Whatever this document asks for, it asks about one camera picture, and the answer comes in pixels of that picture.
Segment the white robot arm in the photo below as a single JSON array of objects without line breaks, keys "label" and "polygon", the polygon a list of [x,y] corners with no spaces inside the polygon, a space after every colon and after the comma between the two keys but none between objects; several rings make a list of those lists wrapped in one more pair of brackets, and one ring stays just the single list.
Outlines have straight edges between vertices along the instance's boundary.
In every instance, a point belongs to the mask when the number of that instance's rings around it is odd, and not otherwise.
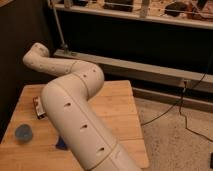
[{"label": "white robot arm", "polygon": [[42,107],[84,171],[142,171],[88,104],[104,84],[98,65],[52,58],[41,43],[31,46],[23,63],[55,77],[42,89]]}]

